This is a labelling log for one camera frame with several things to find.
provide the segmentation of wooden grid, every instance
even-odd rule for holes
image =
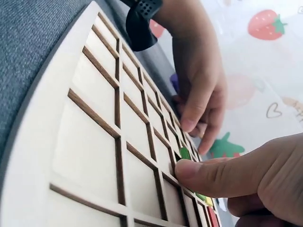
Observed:
[[[90,147],[92,140],[96,144]],[[217,212],[175,178],[181,147],[192,160],[202,160],[148,73],[100,12],[68,92],[50,197],[109,215],[104,226],[216,226]],[[109,158],[102,160],[102,154]]]

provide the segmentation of child's hand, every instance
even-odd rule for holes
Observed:
[[[179,95],[174,97],[181,114],[181,127],[202,142],[199,153],[212,146],[223,122],[226,81],[216,38],[173,39],[173,53],[179,81]]]
[[[181,127],[193,136],[204,134],[199,152],[205,154],[222,125],[226,100],[226,82],[213,25],[200,0],[163,0],[154,19],[173,37]]]

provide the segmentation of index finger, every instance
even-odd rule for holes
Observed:
[[[198,147],[200,154],[204,155],[212,147],[218,133],[220,132],[223,118],[224,118],[224,106],[212,109],[208,115],[207,128],[205,130],[202,141]]]
[[[185,132],[192,131],[204,113],[213,93],[215,82],[205,77],[197,77],[192,81],[191,90],[181,117],[181,128]]]

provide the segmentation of wooden tray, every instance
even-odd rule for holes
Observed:
[[[3,227],[212,225],[173,171],[181,147],[201,161],[196,147],[95,2],[54,48],[13,131]]]

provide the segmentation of purple piece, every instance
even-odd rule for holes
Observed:
[[[178,83],[178,76],[175,74],[171,75],[170,82],[172,83],[176,93],[179,93],[179,83]]]

